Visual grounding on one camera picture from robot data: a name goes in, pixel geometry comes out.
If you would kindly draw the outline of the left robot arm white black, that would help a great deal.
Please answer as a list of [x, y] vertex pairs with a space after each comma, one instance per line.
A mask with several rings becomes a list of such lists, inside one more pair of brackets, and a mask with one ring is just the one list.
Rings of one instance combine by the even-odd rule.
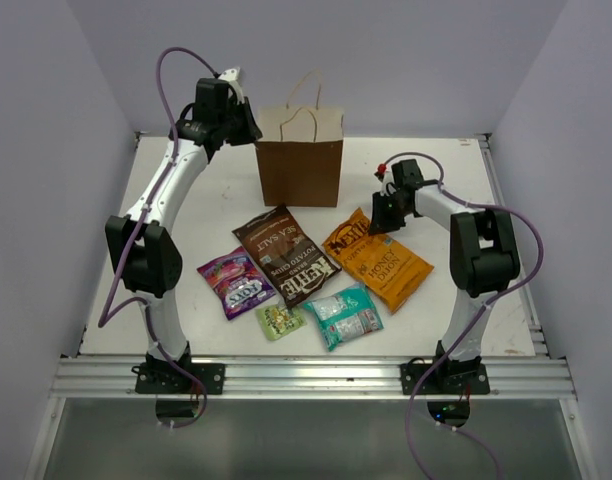
[[172, 229], [191, 186], [215, 153], [223, 145], [248, 145], [261, 136], [240, 76], [231, 68], [198, 80], [194, 101], [170, 119], [164, 158], [142, 196], [105, 225], [111, 287], [132, 292], [147, 330], [146, 360], [137, 373], [175, 393], [187, 390], [195, 378], [175, 297], [183, 260]]

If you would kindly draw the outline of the orange Kettle honey dijon chips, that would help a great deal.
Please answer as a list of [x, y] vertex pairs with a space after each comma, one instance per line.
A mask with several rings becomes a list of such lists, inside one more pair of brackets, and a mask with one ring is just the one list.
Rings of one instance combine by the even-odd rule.
[[353, 279], [363, 283], [396, 313], [434, 270], [434, 266], [387, 234], [369, 234], [361, 208], [323, 242], [326, 253]]

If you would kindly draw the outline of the brown Kettle sea salt chips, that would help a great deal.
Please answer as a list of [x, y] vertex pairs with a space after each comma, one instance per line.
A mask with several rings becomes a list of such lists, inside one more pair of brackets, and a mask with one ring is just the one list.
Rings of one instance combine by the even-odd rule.
[[284, 204], [233, 234], [289, 308], [305, 302], [340, 272]]

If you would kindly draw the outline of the brown paper bag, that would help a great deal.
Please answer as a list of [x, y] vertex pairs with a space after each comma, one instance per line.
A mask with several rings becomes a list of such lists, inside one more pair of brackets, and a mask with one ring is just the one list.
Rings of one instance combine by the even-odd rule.
[[281, 106], [262, 107], [257, 121], [262, 137], [255, 143], [264, 203], [335, 208], [338, 204], [344, 145], [344, 109], [321, 103], [322, 75], [315, 101], [293, 105], [298, 82]]

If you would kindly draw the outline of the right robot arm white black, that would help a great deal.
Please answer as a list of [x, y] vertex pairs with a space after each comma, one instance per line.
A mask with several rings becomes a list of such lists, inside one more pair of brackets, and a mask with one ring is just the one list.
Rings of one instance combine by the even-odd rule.
[[449, 233], [449, 271], [456, 300], [449, 326], [438, 341], [435, 365], [424, 371], [411, 361], [406, 373], [423, 385], [454, 392], [478, 376], [481, 344], [496, 296], [520, 273], [510, 214], [496, 206], [469, 203], [449, 192], [441, 178], [424, 178], [415, 159], [377, 167], [381, 190], [372, 196], [369, 234], [395, 232], [406, 218], [426, 217]]

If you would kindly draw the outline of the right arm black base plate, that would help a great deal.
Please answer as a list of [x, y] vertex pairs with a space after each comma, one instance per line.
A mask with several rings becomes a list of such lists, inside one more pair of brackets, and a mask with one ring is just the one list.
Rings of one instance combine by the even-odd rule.
[[486, 366], [480, 356], [468, 361], [448, 359], [421, 384], [415, 385], [432, 367], [421, 357], [414, 357], [399, 365], [402, 393], [411, 395], [488, 395], [491, 392]]

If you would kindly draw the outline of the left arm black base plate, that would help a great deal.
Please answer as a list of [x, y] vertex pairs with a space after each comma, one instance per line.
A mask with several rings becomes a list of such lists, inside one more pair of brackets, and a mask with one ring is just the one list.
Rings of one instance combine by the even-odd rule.
[[[226, 378], [226, 365], [223, 363], [191, 363], [186, 371], [197, 378], [207, 395], [221, 395]], [[143, 395], [176, 395], [199, 393], [199, 387], [166, 362], [149, 366], [146, 362], [133, 366], [136, 375], [135, 392]]]

